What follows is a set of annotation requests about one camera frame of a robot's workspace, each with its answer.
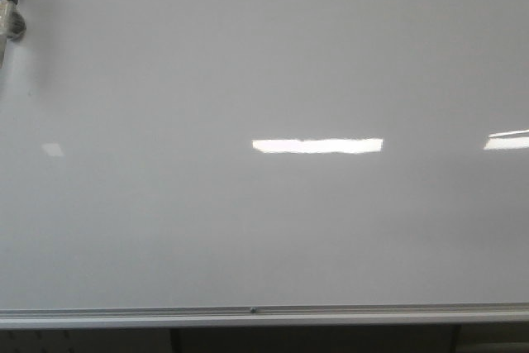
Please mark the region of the black whiteboard marker with tape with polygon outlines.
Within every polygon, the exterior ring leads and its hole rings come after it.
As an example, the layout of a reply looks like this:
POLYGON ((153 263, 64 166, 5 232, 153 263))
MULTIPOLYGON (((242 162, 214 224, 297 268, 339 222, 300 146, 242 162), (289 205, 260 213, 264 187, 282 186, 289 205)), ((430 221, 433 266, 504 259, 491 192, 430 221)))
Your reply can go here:
POLYGON ((18 11, 19 0, 1 0, 1 66, 7 43, 20 39, 26 32, 26 22, 18 11))

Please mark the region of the white whiteboard with aluminium frame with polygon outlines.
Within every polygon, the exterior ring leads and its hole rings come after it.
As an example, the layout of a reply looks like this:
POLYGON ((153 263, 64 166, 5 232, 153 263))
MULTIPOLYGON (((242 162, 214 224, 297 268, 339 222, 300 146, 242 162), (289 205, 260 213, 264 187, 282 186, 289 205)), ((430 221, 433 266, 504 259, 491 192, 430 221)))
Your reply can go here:
POLYGON ((19 0, 4 329, 528 318, 528 0, 19 0))

